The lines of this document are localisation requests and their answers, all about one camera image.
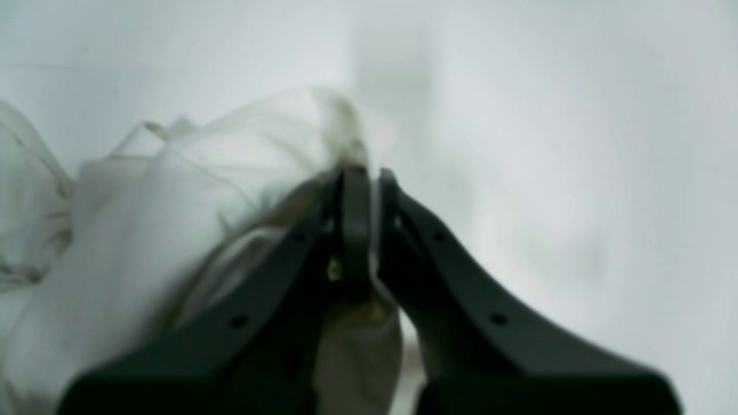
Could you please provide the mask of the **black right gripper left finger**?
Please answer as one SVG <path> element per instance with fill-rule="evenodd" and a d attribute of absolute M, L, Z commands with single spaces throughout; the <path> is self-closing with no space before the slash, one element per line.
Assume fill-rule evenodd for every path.
<path fill-rule="evenodd" d="M 314 414 L 334 304 L 371 293 L 367 171 L 343 168 L 251 276 L 160 341 L 86 373 L 60 414 Z"/>

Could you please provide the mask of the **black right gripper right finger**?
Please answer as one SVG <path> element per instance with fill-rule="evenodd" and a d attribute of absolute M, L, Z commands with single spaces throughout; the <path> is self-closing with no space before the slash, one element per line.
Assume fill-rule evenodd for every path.
<path fill-rule="evenodd" d="M 585 341 L 496 282 L 388 169 L 379 279 L 416 328 L 417 414 L 680 414 L 657 371 Z"/>

